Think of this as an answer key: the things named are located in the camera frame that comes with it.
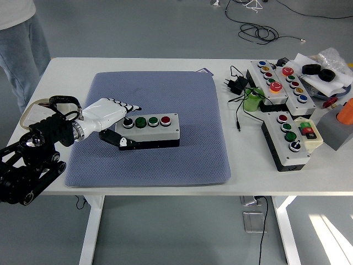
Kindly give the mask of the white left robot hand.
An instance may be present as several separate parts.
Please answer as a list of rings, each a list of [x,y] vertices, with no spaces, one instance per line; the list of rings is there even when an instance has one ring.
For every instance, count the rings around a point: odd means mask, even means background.
[[[82,110],[82,118],[76,120],[76,141],[88,138],[93,132],[99,138],[117,147],[135,147],[137,142],[110,130],[110,127],[124,119],[126,114],[141,110],[141,107],[127,104],[112,98],[102,98]]]

